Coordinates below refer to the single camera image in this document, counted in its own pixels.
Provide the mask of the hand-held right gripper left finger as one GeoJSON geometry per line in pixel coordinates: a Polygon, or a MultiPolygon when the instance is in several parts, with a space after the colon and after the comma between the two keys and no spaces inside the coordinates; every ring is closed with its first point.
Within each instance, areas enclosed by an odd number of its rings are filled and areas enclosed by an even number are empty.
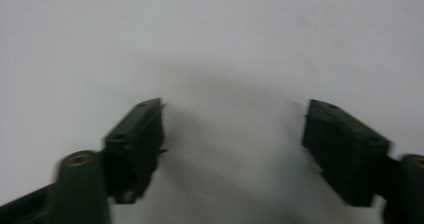
{"type": "Polygon", "coordinates": [[[160,98],[135,105],[104,138],[102,164],[107,193],[116,204],[144,196],[158,159],[166,152],[160,98]]]}

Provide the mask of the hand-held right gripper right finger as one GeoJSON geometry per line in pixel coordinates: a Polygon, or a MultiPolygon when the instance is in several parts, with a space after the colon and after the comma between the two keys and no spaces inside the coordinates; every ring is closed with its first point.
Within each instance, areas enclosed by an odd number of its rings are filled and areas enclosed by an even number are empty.
{"type": "Polygon", "coordinates": [[[345,203],[369,207],[391,141],[321,100],[309,101],[305,118],[302,146],[321,168],[323,179],[345,203]]]}

